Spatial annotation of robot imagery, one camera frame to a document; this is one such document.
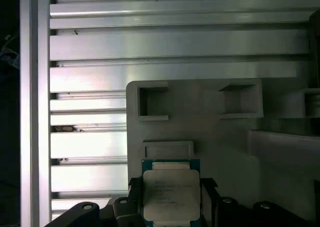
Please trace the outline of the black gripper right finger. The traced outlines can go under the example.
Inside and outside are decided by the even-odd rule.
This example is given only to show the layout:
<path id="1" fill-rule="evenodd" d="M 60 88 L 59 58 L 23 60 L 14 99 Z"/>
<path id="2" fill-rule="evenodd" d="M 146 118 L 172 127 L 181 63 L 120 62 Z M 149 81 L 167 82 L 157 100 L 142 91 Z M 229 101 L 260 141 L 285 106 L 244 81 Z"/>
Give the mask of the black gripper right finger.
<path id="1" fill-rule="evenodd" d="M 310 222 L 269 202 L 260 201 L 252 208 L 234 198 L 220 196 L 212 178 L 202 178 L 201 225 L 203 227 L 309 227 Z"/>

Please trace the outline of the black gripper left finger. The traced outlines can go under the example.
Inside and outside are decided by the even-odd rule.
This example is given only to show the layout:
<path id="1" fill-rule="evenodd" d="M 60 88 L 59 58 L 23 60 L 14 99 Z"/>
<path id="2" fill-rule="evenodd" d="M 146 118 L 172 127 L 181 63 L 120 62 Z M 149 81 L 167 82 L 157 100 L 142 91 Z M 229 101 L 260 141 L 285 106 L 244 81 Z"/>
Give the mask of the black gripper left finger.
<path id="1" fill-rule="evenodd" d="M 80 202 L 47 224 L 48 227 L 143 227 L 143 180 L 132 178 L 127 196 L 100 208 L 94 202 Z"/>

